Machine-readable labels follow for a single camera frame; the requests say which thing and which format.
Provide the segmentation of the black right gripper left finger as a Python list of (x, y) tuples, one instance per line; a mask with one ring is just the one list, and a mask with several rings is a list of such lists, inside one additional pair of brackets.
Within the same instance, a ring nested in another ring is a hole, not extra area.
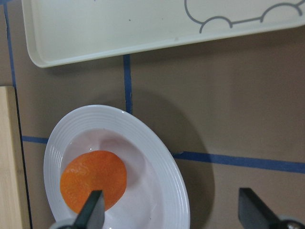
[(105, 219), (102, 190), (92, 191), (74, 222), (75, 229), (101, 229)]

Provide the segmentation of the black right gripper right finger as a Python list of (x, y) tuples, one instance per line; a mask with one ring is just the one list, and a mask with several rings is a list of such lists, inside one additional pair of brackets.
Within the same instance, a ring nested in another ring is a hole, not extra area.
[(238, 219), (244, 229), (276, 229), (280, 219), (248, 187), (239, 188)]

